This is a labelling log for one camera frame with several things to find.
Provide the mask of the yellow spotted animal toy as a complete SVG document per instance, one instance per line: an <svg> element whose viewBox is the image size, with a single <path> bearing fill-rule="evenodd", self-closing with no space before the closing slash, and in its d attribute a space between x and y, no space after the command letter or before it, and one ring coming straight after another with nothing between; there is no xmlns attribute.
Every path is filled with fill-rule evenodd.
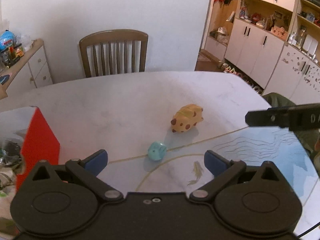
<svg viewBox="0 0 320 240"><path fill-rule="evenodd" d="M171 120L173 133L185 133L203 121L203 108L196 104L183 106Z"/></svg>

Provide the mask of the teal squishy animal toy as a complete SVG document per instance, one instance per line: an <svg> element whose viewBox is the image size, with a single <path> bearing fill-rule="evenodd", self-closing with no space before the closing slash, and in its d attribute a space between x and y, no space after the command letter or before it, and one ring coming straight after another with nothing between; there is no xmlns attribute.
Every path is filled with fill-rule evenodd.
<svg viewBox="0 0 320 240"><path fill-rule="evenodd" d="M153 142L148 148L148 157L153 161L160 161L164 158L167 152L167 146L160 142Z"/></svg>

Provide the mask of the red white storage box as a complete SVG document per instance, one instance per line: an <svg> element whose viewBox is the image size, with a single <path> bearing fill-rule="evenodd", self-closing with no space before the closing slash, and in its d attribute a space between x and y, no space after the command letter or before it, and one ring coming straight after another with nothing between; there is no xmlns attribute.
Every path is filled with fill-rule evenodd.
<svg viewBox="0 0 320 240"><path fill-rule="evenodd" d="M52 165L59 162L60 143L38 107L2 112L1 139L11 139L21 145L23 173L17 175L16 189L40 160Z"/></svg>

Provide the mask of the white wood sideboard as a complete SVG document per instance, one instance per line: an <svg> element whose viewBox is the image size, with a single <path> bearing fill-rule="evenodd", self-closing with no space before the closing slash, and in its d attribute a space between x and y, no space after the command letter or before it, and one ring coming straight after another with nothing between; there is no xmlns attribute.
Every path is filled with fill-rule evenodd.
<svg viewBox="0 0 320 240"><path fill-rule="evenodd" d="M1 73L1 99L52 84L44 41L39 38L16 64Z"/></svg>

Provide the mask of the brown wooden chair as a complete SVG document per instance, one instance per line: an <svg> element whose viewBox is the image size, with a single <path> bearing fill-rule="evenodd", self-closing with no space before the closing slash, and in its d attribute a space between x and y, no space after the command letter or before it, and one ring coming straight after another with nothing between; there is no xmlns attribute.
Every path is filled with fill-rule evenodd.
<svg viewBox="0 0 320 240"><path fill-rule="evenodd" d="M85 77L145 71L149 36L132 29L99 31L79 41Z"/></svg>

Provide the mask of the blue round toy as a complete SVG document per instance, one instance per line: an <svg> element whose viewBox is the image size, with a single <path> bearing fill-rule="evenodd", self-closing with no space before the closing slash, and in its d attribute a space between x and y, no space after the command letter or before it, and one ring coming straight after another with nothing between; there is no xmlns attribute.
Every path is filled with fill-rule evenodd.
<svg viewBox="0 0 320 240"><path fill-rule="evenodd" d="M15 35L9 30L6 30L0 36L0 50L3 51L15 44Z"/></svg>

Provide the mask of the white cabinet wall unit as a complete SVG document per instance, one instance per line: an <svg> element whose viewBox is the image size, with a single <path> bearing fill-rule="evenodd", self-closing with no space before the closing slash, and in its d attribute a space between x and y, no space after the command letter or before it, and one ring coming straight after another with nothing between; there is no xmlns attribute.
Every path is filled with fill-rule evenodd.
<svg viewBox="0 0 320 240"><path fill-rule="evenodd" d="M319 0L210 0L201 51L258 93L319 102Z"/></svg>

